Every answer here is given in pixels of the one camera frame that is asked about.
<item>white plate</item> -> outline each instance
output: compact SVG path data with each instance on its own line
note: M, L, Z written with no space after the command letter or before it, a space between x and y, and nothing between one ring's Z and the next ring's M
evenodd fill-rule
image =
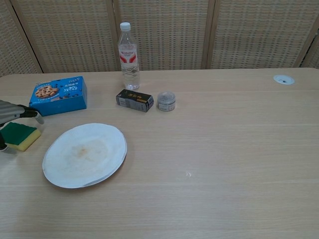
M42 168L62 188L82 188L110 177L127 153L124 135L114 126L89 123L62 134L48 149Z

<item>black box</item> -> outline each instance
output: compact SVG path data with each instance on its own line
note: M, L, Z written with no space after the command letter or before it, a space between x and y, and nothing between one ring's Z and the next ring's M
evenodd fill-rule
M147 112L154 104L154 99L151 95L135 91L122 90L116 96L116 102L120 106Z

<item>small jar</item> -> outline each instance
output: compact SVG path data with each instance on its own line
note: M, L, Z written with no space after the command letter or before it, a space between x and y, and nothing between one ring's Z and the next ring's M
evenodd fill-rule
M175 109L175 95L173 92L161 92L158 95L158 108L161 111L172 111Z

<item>sponge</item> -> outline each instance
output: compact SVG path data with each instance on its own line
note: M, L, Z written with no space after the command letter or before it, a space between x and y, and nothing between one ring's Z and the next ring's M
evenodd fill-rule
M8 147L20 151L26 151L41 135L41 132L37 128L12 122L1 129L0 133Z

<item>plastic water bottle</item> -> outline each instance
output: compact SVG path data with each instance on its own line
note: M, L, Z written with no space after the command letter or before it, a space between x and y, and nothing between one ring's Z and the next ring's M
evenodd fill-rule
M131 35L131 24L129 22L122 22L120 28L122 33L119 40L119 53L124 85L127 90L134 90L140 87L138 45Z

